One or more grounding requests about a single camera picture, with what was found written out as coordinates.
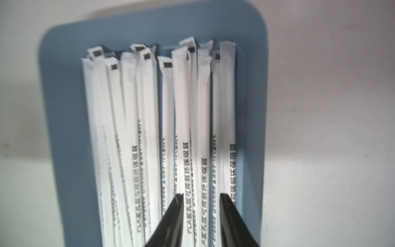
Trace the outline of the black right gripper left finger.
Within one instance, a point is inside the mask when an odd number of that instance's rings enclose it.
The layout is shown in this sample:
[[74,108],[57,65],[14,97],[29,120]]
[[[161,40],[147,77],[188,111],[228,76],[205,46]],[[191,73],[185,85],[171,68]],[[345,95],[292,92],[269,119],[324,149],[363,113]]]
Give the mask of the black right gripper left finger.
[[145,247],[180,247],[183,222],[184,195],[176,194]]

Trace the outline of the blue storage tray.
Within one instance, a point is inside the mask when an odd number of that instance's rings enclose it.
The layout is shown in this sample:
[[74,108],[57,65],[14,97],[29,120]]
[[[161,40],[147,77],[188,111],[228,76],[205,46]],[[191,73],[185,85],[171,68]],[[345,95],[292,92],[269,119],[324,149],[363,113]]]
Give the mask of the blue storage tray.
[[247,1],[198,1],[135,10],[50,29],[39,64],[58,200],[68,247],[102,245],[81,59],[90,47],[157,44],[164,55],[187,37],[232,41],[236,53],[237,209],[261,241],[268,33]]

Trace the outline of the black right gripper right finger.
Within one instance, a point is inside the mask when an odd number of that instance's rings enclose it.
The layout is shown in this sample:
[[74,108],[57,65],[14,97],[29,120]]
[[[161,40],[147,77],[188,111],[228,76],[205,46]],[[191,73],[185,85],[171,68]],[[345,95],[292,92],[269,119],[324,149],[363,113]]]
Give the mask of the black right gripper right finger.
[[259,247],[226,193],[220,194],[220,226],[223,247]]

